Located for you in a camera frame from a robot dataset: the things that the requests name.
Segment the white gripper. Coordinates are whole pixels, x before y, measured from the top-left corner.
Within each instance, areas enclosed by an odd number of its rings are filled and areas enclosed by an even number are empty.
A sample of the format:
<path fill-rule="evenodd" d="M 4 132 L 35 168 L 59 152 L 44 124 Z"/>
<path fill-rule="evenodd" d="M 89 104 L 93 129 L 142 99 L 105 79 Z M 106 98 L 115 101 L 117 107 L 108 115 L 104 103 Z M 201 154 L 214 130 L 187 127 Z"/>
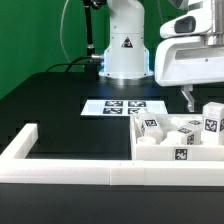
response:
<path fill-rule="evenodd" d="M 161 86 L 181 86 L 190 112 L 195 100 L 190 84 L 224 82 L 224 46 L 206 46 L 201 36 L 169 38 L 155 56 L 155 80 Z"/>

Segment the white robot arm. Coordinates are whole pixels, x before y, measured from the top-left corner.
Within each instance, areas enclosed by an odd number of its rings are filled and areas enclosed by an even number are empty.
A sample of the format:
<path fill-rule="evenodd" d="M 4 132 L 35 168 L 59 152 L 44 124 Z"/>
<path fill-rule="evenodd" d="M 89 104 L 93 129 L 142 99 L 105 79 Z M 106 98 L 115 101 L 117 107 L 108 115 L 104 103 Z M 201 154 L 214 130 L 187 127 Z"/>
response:
<path fill-rule="evenodd" d="M 179 86 L 194 110 L 195 84 L 224 82 L 224 0 L 169 0 L 187 13 L 160 28 L 155 65 L 144 45 L 144 7 L 138 0 L 108 0 L 110 43 L 101 79 L 133 85 L 152 76 L 161 86 Z"/>

